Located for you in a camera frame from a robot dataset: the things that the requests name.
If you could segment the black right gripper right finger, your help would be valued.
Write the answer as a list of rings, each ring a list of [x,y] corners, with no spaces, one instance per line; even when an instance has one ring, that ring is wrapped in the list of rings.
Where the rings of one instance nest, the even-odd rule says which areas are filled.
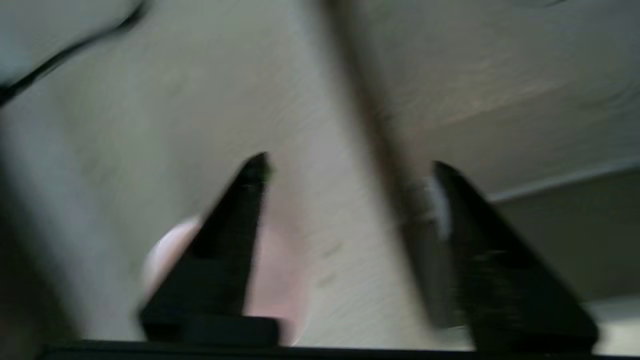
[[[430,185],[454,296],[478,353],[592,353],[600,339],[578,297],[455,167]]]

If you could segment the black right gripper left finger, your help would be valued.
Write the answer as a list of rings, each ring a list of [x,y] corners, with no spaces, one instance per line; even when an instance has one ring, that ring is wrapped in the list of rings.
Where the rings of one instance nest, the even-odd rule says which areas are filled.
[[[277,347],[274,317],[244,314],[271,167],[266,152],[242,164],[192,241],[139,312],[150,342]]]

